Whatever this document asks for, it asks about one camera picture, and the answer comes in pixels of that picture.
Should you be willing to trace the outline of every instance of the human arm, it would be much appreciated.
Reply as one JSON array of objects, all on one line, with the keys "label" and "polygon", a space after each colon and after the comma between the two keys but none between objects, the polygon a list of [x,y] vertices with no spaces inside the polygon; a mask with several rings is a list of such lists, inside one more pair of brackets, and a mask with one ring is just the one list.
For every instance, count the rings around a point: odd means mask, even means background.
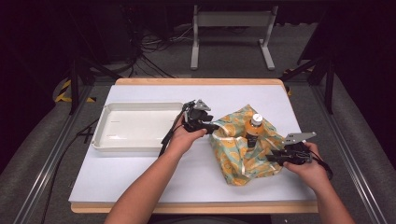
[{"label": "human arm", "polygon": [[[305,145],[312,152],[319,155],[317,145],[313,143],[305,143]],[[322,223],[355,223],[332,187],[332,183],[321,165],[316,161],[312,161],[303,165],[285,162],[284,166],[296,173],[315,192],[318,200],[318,212]]]},{"label": "human arm", "polygon": [[124,191],[105,223],[147,223],[181,157],[193,141],[205,134],[205,129],[188,133],[183,127],[176,128],[165,152]]}]

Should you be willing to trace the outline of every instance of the human hand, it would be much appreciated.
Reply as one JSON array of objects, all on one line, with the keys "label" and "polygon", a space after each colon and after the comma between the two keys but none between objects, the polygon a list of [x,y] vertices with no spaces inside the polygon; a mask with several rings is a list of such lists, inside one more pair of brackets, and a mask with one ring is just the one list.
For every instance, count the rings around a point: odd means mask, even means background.
[{"label": "human hand", "polygon": [[181,122],[183,119],[184,119],[184,114],[180,116],[180,119],[177,121],[177,124],[175,125],[174,134],[171,138],[168,149],[166,149],[166,151],[174,150],[180,152],[182,155],[190,149],[192,143],[196,139],[203,137],[206,134],[207,132],[206,129],[201,129],[193,133],[187,132],[183,128]]},{"label": "human hand", "polygon": [[[316,144],[306,142],[305,145],[321,159]],[[297,174],[305,184],[314,191],[325,189],[330,184],[326,170],[319,165],[317,161],[312,161],[311,163],[306,162],[302,165],[284,162],[283,166]]]}]

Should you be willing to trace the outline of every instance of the forearm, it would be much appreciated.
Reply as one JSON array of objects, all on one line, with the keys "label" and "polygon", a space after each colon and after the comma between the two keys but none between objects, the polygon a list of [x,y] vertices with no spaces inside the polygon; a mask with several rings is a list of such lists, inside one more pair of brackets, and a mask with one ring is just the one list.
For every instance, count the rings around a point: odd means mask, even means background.
[{"label": "forearm", "polygon": [[330,182],[325,188],[315,190],[318,211],[323,224],[355,223]]},{"label": "forearm", "polygon": [[166,150],[121,195],[107,216],[106,223],[147,223],[182,154]]}]

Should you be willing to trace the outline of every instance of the wooden table edge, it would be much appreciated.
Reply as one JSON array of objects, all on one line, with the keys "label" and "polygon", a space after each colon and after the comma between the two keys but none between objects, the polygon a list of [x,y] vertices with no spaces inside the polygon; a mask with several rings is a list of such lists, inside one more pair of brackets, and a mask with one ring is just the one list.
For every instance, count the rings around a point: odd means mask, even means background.
[{"label": "wooden table edge", "polygon": [[278,78],[119,78],[116,85],[281,85]]},{"label": "wooden table edge", "polygon": [[[109,213],[114,203],[71,203],[74,213]],[[317,201],[244,203],[158,203],[153,214],[317,213]]]}]

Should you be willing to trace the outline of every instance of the black clamp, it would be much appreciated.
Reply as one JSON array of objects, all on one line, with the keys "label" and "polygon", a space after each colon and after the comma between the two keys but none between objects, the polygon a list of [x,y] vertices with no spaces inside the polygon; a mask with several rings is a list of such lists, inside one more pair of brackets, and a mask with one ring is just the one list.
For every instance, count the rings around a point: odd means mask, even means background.
[{"label": "black clamp", "polygon": [[177,115],[172,128],[161,141],[163,147],[161,148],[160,155],[158,157],[160,157],[165,152],[165,149],[168,146],[175,129],[179,128],[175,126],[183,114],[184,119],[181,123],[184,129],[189,133],[206,129],[206,134],[212,134],[216,129],[218,129],[218,125],[210,123],[210,121],[213,119],[213,116],[208,115],[206,111],[210,111],[210,107],[207,106],[202,100],[198,100],[196,103],[195,100],[193,100],[184,104],[180,113]]},{"label": "black clamp", "polygon": [[316,133],[290,133],[283,141],[284,149],[271,150],[273,155],[267,155],[268,161],[275,161],[283,166],[285,161],[302,165],[304,163],[311,163],[317,161],[319,165],[323,166],[326,170],[329,179],[332,179],[332,169],[324,162],[318,155],[309,150],[303,143],[304,140],[316,136]]}]

